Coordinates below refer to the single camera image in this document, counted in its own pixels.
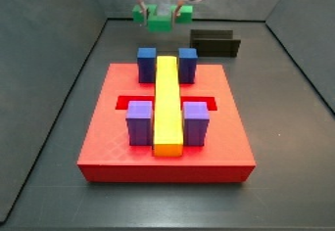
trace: gray floor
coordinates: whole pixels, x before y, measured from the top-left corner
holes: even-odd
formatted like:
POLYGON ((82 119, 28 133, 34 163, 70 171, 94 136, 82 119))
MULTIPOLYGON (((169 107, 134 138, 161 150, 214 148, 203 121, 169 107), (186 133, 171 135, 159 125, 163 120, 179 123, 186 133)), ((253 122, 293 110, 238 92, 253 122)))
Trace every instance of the gray floor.
POLYGON ((335 227, 334 160, 334 115, 263 23, 109 22, 3 227, 335 227), (241 36, 238 58, 201 61, 225 63, 258 167, 242 185, 90 184, 77 159, 109 63, 175 54, 190 28, 241 36))

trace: block structure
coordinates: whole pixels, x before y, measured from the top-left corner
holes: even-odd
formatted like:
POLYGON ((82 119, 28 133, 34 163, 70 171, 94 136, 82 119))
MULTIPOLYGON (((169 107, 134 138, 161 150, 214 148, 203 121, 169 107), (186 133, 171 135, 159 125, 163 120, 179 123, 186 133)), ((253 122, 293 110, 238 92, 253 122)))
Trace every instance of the block structure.
POLYGON ((126 110, 119 96, 155 96, 155 84, 138 82, 137 64, 113 64, 78 160, 91 182, 233 183, 249 178, 257 164, 222 65, 198 65, 197 82, 181 85, 182 97, 217 98, 205 147, 183 147, 182 157, 162 158, 153 146, 130 146, 126 110))
MULTIPOLYGON (((169 15, 158 15, 159 6, 155 4, 147 5, 147 26, 151 32, 170 32, 173 30, 173 14, 177 6, 170 7, 169 15)), ((193 6, 182 6, 179 15, 175 18, 175 23, 191 23, 193 22, 194 8, 193 6)), ((133 19, 135 23, 143 23, 145 15, 142 8, 137 5, 133 9, 133 19)))
POLYGON ((139 48, 138 66, 139 83, 155 83, 157 80, 157 48, 139 48))
POLYGON ((195 48, 179 48, 178 75, 181 84, 193 84, 197 72, 198 55, 195 48))
POLYGON ((177 57, 158 56, 154 154, 157 157, 181 157, 182 153, 183 126, 177 57))
POLYGON ((130 145, 153 145, 153 102, 131 101, 129 105, 126 120, 130 134, 130 145))
POLYGON ((183 145, 205 146, 210 113, 206 102, 183 103, 183 145))

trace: purple block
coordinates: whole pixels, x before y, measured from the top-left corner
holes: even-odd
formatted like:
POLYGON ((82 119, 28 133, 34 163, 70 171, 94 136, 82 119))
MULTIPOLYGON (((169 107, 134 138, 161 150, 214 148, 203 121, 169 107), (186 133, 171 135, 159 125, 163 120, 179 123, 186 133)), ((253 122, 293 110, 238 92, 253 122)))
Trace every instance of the purple block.
POLYGON ((205 138, 210 123, 206 102, 183 103, 183 138, 185 146, 205 146, 205 138))
POLYGON ((153 102, 131 101, 127 111, 131 146, 153 145, 153 102))

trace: toy block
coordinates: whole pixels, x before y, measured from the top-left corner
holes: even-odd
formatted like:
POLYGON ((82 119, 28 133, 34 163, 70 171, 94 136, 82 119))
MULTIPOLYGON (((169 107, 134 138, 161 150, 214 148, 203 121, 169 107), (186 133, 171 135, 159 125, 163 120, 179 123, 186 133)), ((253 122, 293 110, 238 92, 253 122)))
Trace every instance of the toy block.
POLYGON ((139 66, 139 83, 155 83, 157 48, 139 48, 138 66, 139 66))
POLYGON ((206 102, 183 103, 183 145, 205 146, 210 113, 206 102))
POLYGON ((199 57, 237 57, 239 45, 233 30, 191 30, 190 47, 199 57))
POLYGON ((183 151, 183 127, 177 57, 158 56, 155 88, 157 157, 181 157, 183 151))
MULTIPOLYGON (((177 6, 171 6, 171 12, 174 13, 177 6)), ((175 18, 175 23, 193 23, 194 7, 182 6, 179 10, 179 15, 175 18)))
POLYGON ((193 84, 197 71, 198 55, 194 48, 179 48, 179 83, 193 84))
POLYGON ((126 120, 130 134, 130 145, 153 145, 153 102, 131 101, 126 120))
POLYGON ((151 32, 171 31, 173 30, 171 15, 158 16, 155 14, 151 14, 149 17, 149 30, 151 32))
MULTIPOLYGON (((150 15, 154 15, 158 11, 158 5, 147 5, 147 17, 150 15)), ((145 17, 143 17, 143 12, 142 12, 142 7, 137 5, 133 9, 133 19, 135 23, 143 23, 145 22, 145 17)))

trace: yellow bar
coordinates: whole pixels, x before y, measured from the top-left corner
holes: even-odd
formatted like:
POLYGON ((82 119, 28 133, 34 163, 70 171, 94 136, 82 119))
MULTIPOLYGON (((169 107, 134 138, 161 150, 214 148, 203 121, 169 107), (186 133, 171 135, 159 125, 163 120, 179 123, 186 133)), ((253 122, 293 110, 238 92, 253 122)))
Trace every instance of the yellow bar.
POLYGON ((157 157, 181 157, 183 153, 183 124, 177 57, 158 56, 155 90, 157 157))

